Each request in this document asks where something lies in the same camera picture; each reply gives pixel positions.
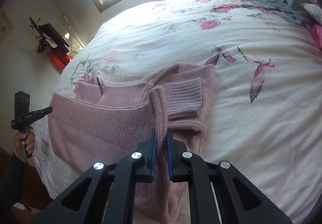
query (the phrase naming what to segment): hand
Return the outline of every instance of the hand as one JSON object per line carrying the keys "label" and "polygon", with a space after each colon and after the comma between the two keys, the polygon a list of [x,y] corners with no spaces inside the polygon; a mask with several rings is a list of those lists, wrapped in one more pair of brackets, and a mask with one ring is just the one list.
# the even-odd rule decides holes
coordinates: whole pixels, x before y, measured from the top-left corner
{"label": "hand", "polygon": [[[13,137],[14,153],[24,163],[27,162],[27,159],[24,157],[20,141],[24,140],[26,137],[27,137],[27,135],[22,132],[18,132]],[[35,135],[33,133],[33,128],[31,126],[29,127],[29,136],[26,139],[26,144],[27,144],[26,151],[28,152],[28,154],[32,154],[35,150]]]}

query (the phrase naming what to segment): white sheet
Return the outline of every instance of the white sheet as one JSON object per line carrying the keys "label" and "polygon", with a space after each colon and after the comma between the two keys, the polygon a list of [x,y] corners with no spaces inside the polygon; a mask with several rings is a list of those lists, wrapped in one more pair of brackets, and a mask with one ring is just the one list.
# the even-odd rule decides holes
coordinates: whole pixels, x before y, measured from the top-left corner
{"label": "white sheet", "polygon": [[[102,25],[55,92],[73,98],[88,76],[132,81],[176,62],[214,64],[219,54],[202,157],[230,161],[300,224],[322,192],[322,53],[305,28],[251,7],[167,0],[129,9]],[[255,73],[253,85],[265,81],[251,103]],[[46,118],[34,129],[36,167],[55,198],[79,173],[53,153]],[[189,222],[185,203],[176,223]],[[134,223],[155,222],[136,214]]]}

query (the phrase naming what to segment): pink pillow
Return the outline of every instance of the pink pillow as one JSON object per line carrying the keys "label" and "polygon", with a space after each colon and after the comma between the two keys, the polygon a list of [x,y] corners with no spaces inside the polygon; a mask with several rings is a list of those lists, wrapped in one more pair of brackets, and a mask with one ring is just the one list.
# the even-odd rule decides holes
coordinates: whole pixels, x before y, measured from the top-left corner
{"label": "pink pillow", "polygon": [[320,49],[322,49],[322,25],[314,25],[313,28],[311,28],[310,25],[305,26],[314,40],[317,42]]}

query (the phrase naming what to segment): picture frame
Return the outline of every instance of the picture frame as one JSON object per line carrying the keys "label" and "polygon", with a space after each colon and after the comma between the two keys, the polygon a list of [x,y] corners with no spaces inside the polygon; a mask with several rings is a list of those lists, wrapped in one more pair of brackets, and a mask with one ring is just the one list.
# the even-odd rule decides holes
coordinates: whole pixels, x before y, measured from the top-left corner
{"label": "picture frame", "polygon": [[13,30],[14,25],[6,11],[0,12],[0,44],[7,37],[7,35]]}

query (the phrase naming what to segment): pink sweater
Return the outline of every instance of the pink sweater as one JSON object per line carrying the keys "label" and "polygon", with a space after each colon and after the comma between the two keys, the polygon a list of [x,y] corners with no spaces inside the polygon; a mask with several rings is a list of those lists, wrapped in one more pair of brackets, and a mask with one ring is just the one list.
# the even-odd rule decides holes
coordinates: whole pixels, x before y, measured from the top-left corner
{"label": "pink sweater", "polygon": [[173,223],[187,183],[172,183],[167,172],[165,134],[200,154],[205,119],[214,93],[215,66],[175,64],[139,81],[112,83],[93,77],[80,83],[75,99],[54,94],[48,116],[55,154],[80,172],[95,162],[118,162],[157,132],[155,180],[136,185],[135,210]]}

